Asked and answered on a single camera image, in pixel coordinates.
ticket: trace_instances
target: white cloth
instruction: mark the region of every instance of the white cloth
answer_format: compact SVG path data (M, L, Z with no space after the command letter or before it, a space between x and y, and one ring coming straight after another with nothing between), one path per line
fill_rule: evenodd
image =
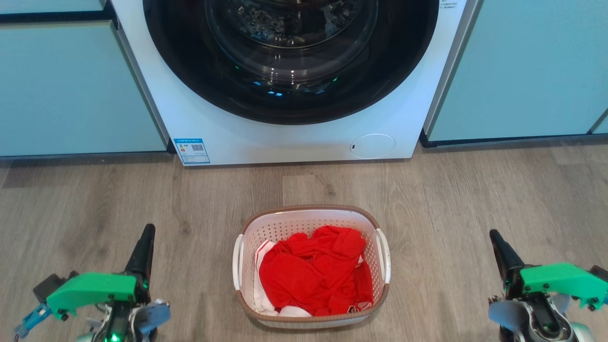
M266 296L266 291L260 282L260 265L266 253L274 247L276 243L266 240L262 242L260 247L255 251L255 274L254 274L254 310L262 315L266 316L280 316L280 317L312 317L306 310L296 306L286 306L281 309L281 313L278 313L274 305Z
M262 242L260 247L255 251L255 274L254 274L254 310L262 315L278 316L278 312L274 310L274 305L266 296L264 287L260 282L260 265L266 253L274 247L276 243L266 240Z

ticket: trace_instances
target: basket handle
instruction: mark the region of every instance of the basket handle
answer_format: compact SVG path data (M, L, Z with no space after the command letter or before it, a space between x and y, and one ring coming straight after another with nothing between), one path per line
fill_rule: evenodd
M390 251L389 251L389 243L386 240L386 236L384 236L384 233L380 230L380 229L376 229L376 232L378 232L378 237L379 239L379 245L382 246L382 248L380 249L380 252L382 252L382 256L384 256L384 259L380 258L380 263L381 263L381 268L384 271L383 275L384 275L384 283L388 284L390 283Z
M241 290L241 283L243 282L243 246L244 241L241 234L237 237L232 251L232 282L236 291Z

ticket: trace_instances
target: blue cable connector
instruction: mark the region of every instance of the blue cable connector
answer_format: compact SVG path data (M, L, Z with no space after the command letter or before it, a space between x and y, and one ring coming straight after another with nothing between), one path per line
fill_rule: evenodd
M52 311L47 304L40 304L34 311L30 312L25 318L23 323L15 328L15 333L19 335L19 338L25 338L38 323L44 321Z

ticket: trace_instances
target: red clothing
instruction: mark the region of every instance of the red clothing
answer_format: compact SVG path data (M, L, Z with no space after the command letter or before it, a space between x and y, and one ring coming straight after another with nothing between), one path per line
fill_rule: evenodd
M313 316L365 310L373 303L369 266L357 266L365 244L351 228L323 226L310 239L294 234L264 256L264 291L276 308L296 306Z

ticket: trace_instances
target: blue and white sticker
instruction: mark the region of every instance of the blue and white sticker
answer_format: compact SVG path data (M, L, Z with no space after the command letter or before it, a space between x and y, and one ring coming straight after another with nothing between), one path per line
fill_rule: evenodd
M184 164L210 164L202 139L173 139Z

